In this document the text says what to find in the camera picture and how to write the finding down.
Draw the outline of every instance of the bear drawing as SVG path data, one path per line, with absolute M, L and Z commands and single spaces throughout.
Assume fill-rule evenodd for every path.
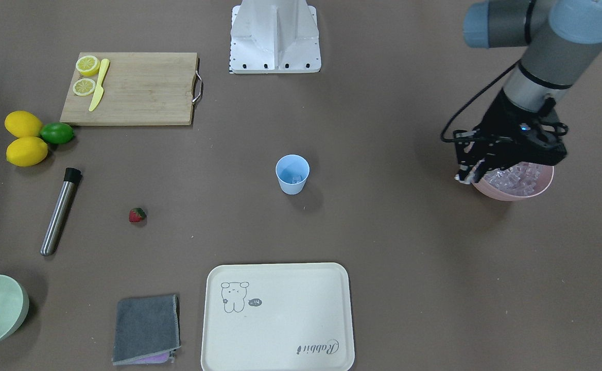
M 244 310 L 248 282 L 223 282 L 220 286 L 223 288 L 221 296 L 223 297 L 225 312 L 238 313 Z

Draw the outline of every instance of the cup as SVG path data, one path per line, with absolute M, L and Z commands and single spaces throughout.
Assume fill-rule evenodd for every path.
M 278 160 L 276 175 L 282 192 L 296 195 L 303 190 L 307 176 L 310 175 L 310 165 L 299 155 L 287 155 Z

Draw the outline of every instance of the gray towel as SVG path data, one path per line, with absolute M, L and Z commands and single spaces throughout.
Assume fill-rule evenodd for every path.
M 179 348 L 177 296 L 128 298 L 118 301 L 113 365 L 161 359 Z

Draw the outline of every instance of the tray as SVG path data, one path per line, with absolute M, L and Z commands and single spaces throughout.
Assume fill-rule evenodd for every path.
M 204 371 L 347 371 L 349 277 L 338 263 L 220 265 L 207 277 Z

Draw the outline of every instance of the cutting board handle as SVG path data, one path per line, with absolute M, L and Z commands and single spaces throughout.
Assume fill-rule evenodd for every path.
M 200 80 L 200 92 L 191 101 L 191 103 L 193 104 L 193 106 L 195 106 L 195 103 L 198 103 L 200 101 L 200 99 L 202 99 L 202 90 L 204 90 L 204 83 L 202 82 L 202 78 L 200 78 L 200 75 L 199 75 L 198 71 L 195 71 L 195 76 L 198 78 L 198 80 Z

